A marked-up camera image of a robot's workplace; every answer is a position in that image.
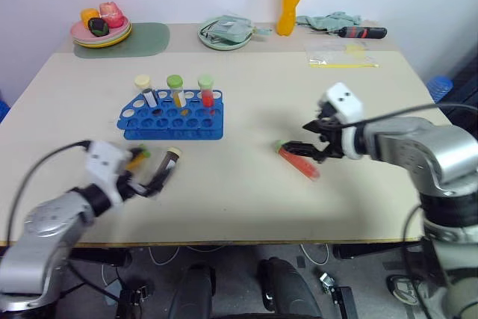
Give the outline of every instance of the plastic bag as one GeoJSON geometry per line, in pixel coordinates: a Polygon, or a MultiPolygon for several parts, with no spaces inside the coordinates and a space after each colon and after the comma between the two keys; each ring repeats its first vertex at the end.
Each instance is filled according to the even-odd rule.
{"type": "Polygon", "coordinates": [[[305,44],[310,67],[355,68],[378,67],[379,64],[367,50],[367,44],[359,39],[330,37],[305,44]]]}
{"type": "Polygon", "coordinates": [[[232,43],[242,43],[251,36],[252,33],[260,35],[269,35],[272,29],[256,28],[252,21],[239,16],[223,15],[216,22],[211,23],[201,30],[205,37],[209,37],[212,43],[218,43],[223,40],[232,43]]]}

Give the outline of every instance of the gray robot arm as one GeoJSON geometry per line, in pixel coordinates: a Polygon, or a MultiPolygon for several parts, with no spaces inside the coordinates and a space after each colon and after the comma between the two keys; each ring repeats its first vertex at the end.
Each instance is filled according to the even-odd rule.
{"type": "Polygon", "coordinates": [[[6,318],[48,318],[49,308],[60,297],[71,249],[87,227],[95,217],[135,194],[151,196],[159,192],[180,151],[168,151],[147,185],[136,183],[125,171],[131,155],[111,143],[91,143],[87,153],[91,184],[74,188],[30,212],[20,239],[0,263],[0,309],[6,318]]]}
{"type": "MultiPolygon", "coordinates": [[[[291,141],[284,148],[319,163],[327,158],[375,161],[406,169],[419,193],[423,227],[447,281],[438,318],[452,318],[477,300],[478,278],[448,280],[451,270],[478,267],[478,142],[457,126],[435,126],[419,117],[395,117],[358,124],[363,120],[361,102],[345,85],[328,89],[319,101],[316,120],[304,126],[319,134],[320,151],[314,145],[291,141]]],[[[478,306],[465,315],[475,318],[478,306]]]]}

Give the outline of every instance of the green plate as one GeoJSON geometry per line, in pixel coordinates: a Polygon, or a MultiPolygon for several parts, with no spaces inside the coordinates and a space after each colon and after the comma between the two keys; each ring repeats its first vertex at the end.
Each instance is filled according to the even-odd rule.
{"type": "Polygon", "coordinates": [[[131,34],[121,43],[100,49],[84,48],[75,44],[73,52],[83,59],[132,58],[163,52],[170,42],[170,30],[159,22],[136,22],[131,34]]]}
{"type": "Polygon", "coordinates": [[[207,37],[201,34],[202,29],[207,28],[209,25],[211,25],[213,22],[216,22],[220,18],[221,16],[218,16],[217,18],[209,19],[207,22],[202,24],[197,31],[197,36],[202,41],[202,43],[206,45],[208,48],[211,48],[214,50],[221,50],[221,51],[235,50],[235,49],[242,48],[251,40],[252,34],[250,34],[242,43],[233,43],[228,40],[223,40],[219,43],[211,43],[211,41],[209,41],[207,37]]]}

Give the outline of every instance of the test tube rack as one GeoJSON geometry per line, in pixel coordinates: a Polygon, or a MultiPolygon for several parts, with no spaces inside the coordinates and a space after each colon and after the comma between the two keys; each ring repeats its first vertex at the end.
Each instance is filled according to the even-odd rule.
{"type": "Polygon", "coordinates": [[[219,140],[223,137],[223,93],[213,92],[214,106],[202,105],[200,90],[184,90],[186,106],[177,108],[170,90],[154,90],[150,108],[139,94],[122,110],[117,128],[126,140],[219,140]]]}

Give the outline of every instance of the pink plate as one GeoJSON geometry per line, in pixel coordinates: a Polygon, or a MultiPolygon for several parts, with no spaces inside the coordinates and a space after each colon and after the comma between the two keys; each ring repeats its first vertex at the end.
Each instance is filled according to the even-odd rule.
{"type": "Polygon", "coordinates": [[[69,30],[69,33],[72,35],[72,37],[74,37],[76,40],[80,42],[82,41],[91,42],[91,40],[107,40],[107,39],[111,39],[112,37],[115,37],[122,31],[124,31],[128,27],[128,25],[129,25],[129,20],[125,16],[125,22],[119,28],[110,29],[110,33],[103,37],[95,37],[93,34],[91,34],[91,31],[89,31],[83,26],[83,22],[77,22],[69,30]]]}

